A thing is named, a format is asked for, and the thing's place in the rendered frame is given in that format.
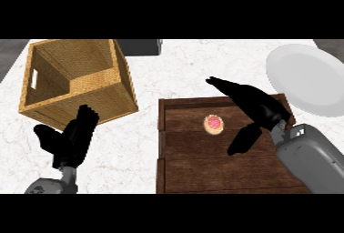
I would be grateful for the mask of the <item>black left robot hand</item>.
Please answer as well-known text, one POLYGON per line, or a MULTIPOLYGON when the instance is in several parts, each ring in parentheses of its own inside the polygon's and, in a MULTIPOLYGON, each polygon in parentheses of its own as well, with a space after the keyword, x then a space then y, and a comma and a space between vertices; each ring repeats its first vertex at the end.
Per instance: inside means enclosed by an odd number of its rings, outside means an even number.
POLYGON ((76 117, 69 121, 62 133, 51 127, 34 126, 39 147, 51 153, 51 167, 73 167, 82 163, 99 115, 88 105, 81 105, 76 117))

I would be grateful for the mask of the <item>open wicker box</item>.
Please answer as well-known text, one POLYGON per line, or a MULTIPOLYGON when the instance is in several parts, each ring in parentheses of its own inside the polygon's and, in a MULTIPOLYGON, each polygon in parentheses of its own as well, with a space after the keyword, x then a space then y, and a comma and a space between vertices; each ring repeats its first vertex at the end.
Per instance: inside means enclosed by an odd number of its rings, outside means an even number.
POLYGON ((106 123, 138 111, 113 39, 51 39, 28 46, 19 113, 62 130, 81 105, 106 123))

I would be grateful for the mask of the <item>pink frosted cupcake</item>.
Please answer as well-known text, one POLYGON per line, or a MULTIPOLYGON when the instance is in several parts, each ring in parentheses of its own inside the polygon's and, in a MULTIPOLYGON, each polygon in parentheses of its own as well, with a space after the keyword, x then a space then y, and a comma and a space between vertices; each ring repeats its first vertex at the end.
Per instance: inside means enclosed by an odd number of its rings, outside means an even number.
POLYGON ((218 135, 224 128, 224 123, 217 115, 208 115, 202 121, 203 130, 209 135, 218 135))

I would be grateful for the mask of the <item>brown wooden tray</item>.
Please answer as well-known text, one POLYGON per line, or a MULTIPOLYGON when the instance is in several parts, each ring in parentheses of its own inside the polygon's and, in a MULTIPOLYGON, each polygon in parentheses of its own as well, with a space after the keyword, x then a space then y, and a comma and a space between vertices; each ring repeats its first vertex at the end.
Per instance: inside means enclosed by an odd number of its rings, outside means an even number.
POLYGON ((227 155, 237 131, 251 119, 227 97, 158 101, 158 193, 307 193, 276 158, 267 131, 245 154, 227 155), (218 135, 202 126, 208 115, 224 123, 218 135))

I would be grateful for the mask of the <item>dark grey appliance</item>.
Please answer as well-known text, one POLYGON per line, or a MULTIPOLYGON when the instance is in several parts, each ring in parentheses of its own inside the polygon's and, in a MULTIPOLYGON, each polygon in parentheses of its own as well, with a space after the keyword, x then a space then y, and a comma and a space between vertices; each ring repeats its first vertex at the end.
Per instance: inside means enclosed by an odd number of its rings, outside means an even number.
POLYGON ((124 56, 158 56, 161 54, 161 39, 118 39, 124 56))

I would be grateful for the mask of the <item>white round plate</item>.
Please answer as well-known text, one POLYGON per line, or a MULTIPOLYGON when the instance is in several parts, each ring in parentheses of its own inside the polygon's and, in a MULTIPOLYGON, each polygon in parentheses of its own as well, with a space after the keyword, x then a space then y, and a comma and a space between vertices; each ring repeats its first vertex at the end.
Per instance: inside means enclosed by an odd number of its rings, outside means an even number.
POLYGON ((308 114, 344 116, 344 63, 314 46, 279 46, 265 58, 274 90, 308 114))

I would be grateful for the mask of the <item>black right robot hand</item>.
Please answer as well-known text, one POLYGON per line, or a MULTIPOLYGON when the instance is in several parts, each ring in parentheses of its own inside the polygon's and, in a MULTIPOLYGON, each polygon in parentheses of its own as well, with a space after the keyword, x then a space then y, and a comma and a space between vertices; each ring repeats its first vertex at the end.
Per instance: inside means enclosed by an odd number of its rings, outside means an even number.
POLYGON ((239 85, 212 76, 205 82, 231 99, 252 120, 252 123, 239 130, 227 154, 231 156, 248 152, 261 136, 261 128, 268 130, 273 143, 277 145, 283 140, 285 126, 290 118, 290 113, 282 104, 254 86, 239 85))

